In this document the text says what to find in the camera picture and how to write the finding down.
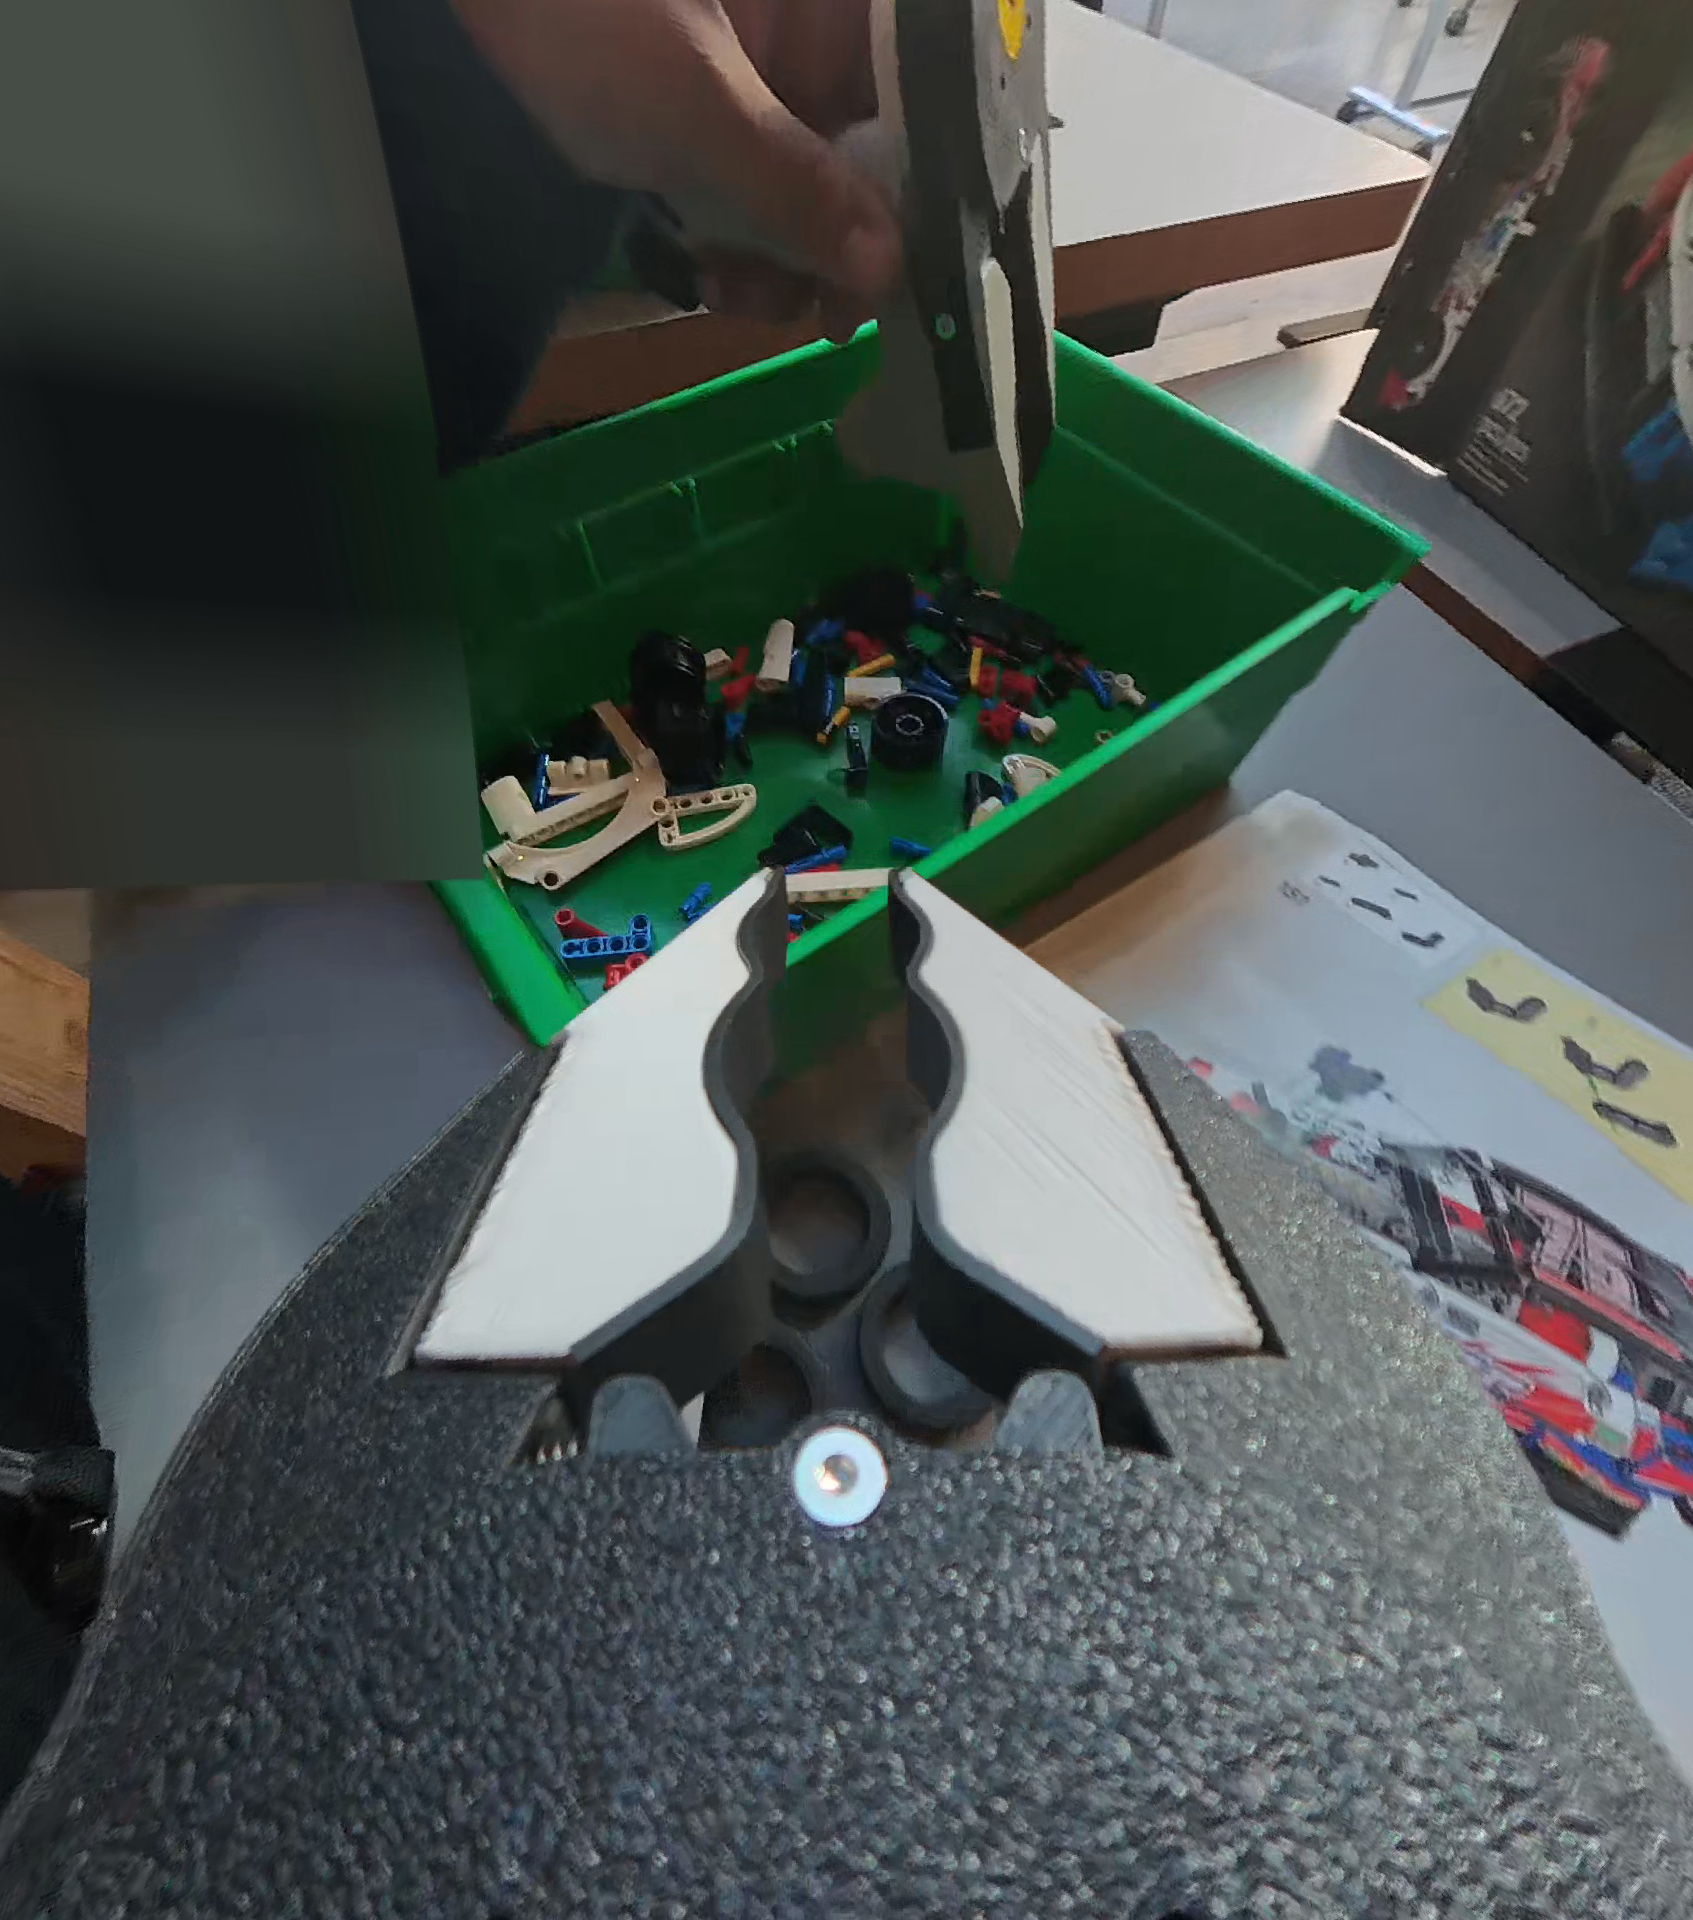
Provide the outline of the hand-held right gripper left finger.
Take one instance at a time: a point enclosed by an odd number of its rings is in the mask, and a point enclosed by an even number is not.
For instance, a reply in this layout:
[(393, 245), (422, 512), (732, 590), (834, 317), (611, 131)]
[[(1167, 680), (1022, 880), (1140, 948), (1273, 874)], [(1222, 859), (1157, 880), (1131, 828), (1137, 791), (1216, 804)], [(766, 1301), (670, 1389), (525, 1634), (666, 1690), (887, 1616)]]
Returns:
[(532, 1065), (414, 1320), (426, 1372), (618, 1378), (685, 1404), (764, 1338), (769, 1228), (746, 1124), (773, 1059), (786, 874), (759, 869)]

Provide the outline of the person's left forearm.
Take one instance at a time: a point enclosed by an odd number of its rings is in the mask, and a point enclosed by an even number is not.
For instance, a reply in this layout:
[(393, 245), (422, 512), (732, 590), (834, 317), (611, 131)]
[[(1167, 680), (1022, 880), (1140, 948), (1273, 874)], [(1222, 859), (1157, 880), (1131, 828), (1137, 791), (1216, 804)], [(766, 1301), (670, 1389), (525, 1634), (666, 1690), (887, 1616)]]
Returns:
[(673, 308), (699, 278), (666, 208), (582, 179), (448, 2), (355, 2), (440, 471), (484, 461), (572, 298), (607, 271)]

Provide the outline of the pile of small toy bricks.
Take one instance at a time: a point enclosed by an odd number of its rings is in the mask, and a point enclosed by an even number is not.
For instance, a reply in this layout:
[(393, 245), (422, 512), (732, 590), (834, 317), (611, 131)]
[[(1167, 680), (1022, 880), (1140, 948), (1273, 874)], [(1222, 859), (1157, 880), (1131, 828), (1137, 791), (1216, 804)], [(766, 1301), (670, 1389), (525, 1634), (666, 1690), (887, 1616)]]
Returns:
[(866, 568), (754, 642), (637, 636), (618, 699), (484, 762), (485, 869), (587, 1003), (757, 872), (799, 943), (1156, 711), (956, 563)]

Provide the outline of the person's left hand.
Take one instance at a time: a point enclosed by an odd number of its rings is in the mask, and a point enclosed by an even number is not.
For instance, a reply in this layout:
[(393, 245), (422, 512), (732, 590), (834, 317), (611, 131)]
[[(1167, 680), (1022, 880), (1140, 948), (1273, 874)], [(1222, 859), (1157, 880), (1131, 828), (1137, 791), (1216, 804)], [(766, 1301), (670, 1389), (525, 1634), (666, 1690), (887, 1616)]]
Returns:
[(866, 323), (904, 267), (888, 198), (834, 150), (875, 114), (866, 2), (455, 2), (578, 175), (688, 226), (707, 309)]

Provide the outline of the thick instruction booklet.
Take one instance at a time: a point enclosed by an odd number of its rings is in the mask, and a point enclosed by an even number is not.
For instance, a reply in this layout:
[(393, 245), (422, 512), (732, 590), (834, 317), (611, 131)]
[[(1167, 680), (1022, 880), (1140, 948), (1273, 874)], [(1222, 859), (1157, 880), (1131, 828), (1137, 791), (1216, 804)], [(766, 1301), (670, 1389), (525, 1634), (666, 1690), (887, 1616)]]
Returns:
[(1031, 951), (1404, 1272), (1693, 1785), (1693, 1051), (1296, 792)]

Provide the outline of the brown edged side table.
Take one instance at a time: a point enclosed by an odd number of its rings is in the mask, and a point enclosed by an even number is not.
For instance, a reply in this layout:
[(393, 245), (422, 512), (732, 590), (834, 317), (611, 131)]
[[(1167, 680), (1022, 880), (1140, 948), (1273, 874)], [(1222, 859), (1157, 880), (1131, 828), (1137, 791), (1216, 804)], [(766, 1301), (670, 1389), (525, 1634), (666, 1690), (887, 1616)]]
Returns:
[[(1127, 354), (1190, 291), (1399, 242), (1428, 161), (1076, 2), (1049, 14), (1054, 309)], [(814, 341), (809, 323), (577, 298), (511, 434), (611, 418)]]

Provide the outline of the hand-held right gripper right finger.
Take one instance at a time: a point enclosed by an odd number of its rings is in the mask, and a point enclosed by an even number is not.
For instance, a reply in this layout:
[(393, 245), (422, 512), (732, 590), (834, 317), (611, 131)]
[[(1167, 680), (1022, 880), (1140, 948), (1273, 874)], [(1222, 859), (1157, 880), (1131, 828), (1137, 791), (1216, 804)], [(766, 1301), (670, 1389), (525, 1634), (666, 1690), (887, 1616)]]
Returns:
[(1060, 1372), (1264, 1354), (1264, 1320), (1124, 1029), (917, 872), (888, 882), (925, 1102), (909, 1275), (930, 1349), (994, 1398)]

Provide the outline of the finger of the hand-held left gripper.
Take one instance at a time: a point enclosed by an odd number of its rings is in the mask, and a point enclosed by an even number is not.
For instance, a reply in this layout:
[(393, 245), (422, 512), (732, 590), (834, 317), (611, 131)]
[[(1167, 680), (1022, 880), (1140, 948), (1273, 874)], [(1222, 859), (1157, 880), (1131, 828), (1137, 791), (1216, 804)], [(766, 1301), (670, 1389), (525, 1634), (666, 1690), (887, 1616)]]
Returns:
[(1001, 187), (984, 147), (964, 147), (964, 296), (982, 426), (965, 426), (964, 483), (976, 563), (1011, 574), (1026, 496), (1054, 434), (1050, 153), (1011, 147)]
[(879, 368), (836, 418), (836, 448), (860, 478), (958, 492), (965, 455), (946, 444), (930, 333), (919, 317), (879, 323)]

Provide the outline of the green plastic storage bin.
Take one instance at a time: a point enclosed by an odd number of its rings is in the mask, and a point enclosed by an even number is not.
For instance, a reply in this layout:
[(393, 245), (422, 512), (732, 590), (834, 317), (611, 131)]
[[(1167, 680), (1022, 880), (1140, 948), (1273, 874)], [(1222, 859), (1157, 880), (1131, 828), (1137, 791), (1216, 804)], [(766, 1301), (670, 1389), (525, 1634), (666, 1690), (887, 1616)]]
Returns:
[[(802, 348), (449, 483), (478, 773), (565, 708), (618, 699), (646, 630), (736, 647), (860, 570), (956, 563), (1157, 699), (917, 862), (1001, 928), (1219, 791), (1421, 557), (1330, 485), (1060, 341), (1026, 537), (987, 578), (953, 503), (846, 464), (834, 422), (875, 363), (869, 334)], [(489, 869), (436, 896), (525, 1037), (548, 1042), (598, 1002), (559, 984)]]

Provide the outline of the dark toy car box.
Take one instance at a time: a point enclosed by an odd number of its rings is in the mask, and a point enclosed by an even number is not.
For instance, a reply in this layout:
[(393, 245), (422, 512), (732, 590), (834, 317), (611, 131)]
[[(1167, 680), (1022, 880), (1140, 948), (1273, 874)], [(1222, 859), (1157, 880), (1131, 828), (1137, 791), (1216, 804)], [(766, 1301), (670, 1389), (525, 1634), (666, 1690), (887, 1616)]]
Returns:
[(1514, 2), (1344, 420), (1596, 603), (1555, 678), (1693, 788), (1693, 2)]

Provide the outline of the black rubber toy tire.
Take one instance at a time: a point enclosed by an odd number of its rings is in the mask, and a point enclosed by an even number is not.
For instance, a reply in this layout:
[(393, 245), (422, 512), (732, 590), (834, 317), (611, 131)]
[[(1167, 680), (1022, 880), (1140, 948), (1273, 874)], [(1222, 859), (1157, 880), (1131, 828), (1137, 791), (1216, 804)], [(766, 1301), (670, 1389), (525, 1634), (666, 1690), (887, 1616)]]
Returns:
[(773, 1257), (772, 1283), (802, 1306), (832, 1308), (856, 1298), (882, 1271), (893, 1238), (888, 1199), (875, 1175), (856, 1158), (824, 1146), (792, 1150), (764, 1166), (769, 1221), (786, 1209), (787, 1195), (802, 1183), (836, 1188), (860, 1213), (860, 1238), (842, 1257), (812, 1271), (797, 1271), (783, 1257)]
[(821, 1409), (827, 1369), (792, 1330), (769, 1330), (707, 1389), (698, 1445), (703, 1452), (769, 1452)]
[(906, 1262), (884, 1271), (860, 1306), (860, 1362), (884, 1415), (925, 1443), (953, 1443), (1000, 1413), (1000, 1401), (925, 1338)]

